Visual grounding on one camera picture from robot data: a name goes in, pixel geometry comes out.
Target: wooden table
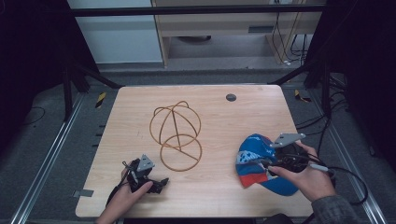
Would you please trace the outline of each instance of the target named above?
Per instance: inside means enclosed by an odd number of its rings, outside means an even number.
[[[229,93],[236,96],[235,101],[226,99]],[[154,141],[149,128],[157,107],[180,101],[186,101],[202,122],[197,137],[203,149],[202,158],[194,168],[185,172],[175,172],[163,165],[161,146]],[[186,117],[195,127],[199,126],[196,116]],[[170,125],[163,128],[163,139],[175,134],[173,121],[168,123]],[[154,119],[152,125],[156,135],[160,122]],[[191,133],[191,127],[183,124],[182,119],[177,119],[177,127],[179,133]],[[169,177],[170,182],[161,194],[145,195],[126,217],[268,217],[276,213],[309,216],[312,213],[310,202],[300,191],[285,197],[258,184],[247,189],[242,187],[234,168],[236,153],[246,137],[253,133],[272,140],[280,133],[296,133],[278,86],[121,88],[84,186],[94,193],[79,199],[76,214],[98,217],[105,208],[109,193],[120,182],[122,162],[146,154],[156,164],[149,177],[154,180]],[[198,145],[193,142],[189,146],[182,149],[194,151]],[[175,166],[189,163],[178,156],[166,159]]]

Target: gray floor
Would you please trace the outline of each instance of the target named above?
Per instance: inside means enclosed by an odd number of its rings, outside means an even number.
[[[288,66],[277,64],[266,40],[262,36],[212,36],[209,41],[199,38],[175,38],[172,41],[170,60],[166,68],[138,67],[134,72],[104,73],[105,76],[124,85],[182,85],[182,84],[230,84],[253,83],[263,84],[286,75],[299,62]],[[296,100],[294,89],[299,89],[302,96],[315,98],[319,90],[306,91],[301,87],[301,75],[283,88],[294,122],[299,124],[320,115],[315,103]],[[51,220],[92,221],[76,217],[77,198],[72,197],[74,190],[83,188],[92,160],[100,142],[100,133],[106,125],[108,115],[117,95],[103,84],[89,79],[92,88],[87,94],[75,94],[74,98],[82,99],[80,110],[71,127],[61,151],[51,166],[51,171],[36,198],[35,206],[28,219],[38,223]],[[35,180],[41,163],[46,159],[57,133],[61,130],[64,117],[62,86],[43,91],[35,98],[34,106],[26,122],[42,119],[24,125],[12,142],[8,157],[1,159],[0,172],[0,220],[8,223],[21,204],[26,192]],[[101,108],[94,108],[98,95],[105,91],[106,99]],[[320,157],[329,165],[343,165],[337,151],[334,133],[339,135],[347,154],[351,156],[362,177],[371,190],[372,199],[378,205],[388,223],[396,223],[396,174],[383,158],[371,157],[368,146],[353,116],[346,111],[347,104],[341,104],[333,111],[332,127],[324,135]],[[316,133],[323,128],[319,122],[302,133]],[[304,142],[317,147],[320,134],[309,135]],[[348,176],[337,177],[337,191],[350,201],[358,200],[358,194],[351,185]],[[362,223],[371,223],[366,214],[372,208],[356,206],[355,210]],[[295,217],[296,223],[304,220]]]

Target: person's right hand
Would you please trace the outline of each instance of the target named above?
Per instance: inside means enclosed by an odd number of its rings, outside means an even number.
[[[306,146],[299,142],[296,142],[296,144],[306,150],[309,154],[317,156],[317,152],[314,148]],[[275,174],[288,179],[298,189],[300,189],[301,193],[311,202],[320,198],[333,196],[336,194],[335,189],[332,186],[332,181],[330,180],[328,174],[313,169],[310,166],[307,166],[300,173],[294,173],[278,166],[270,166],[268,168]]]

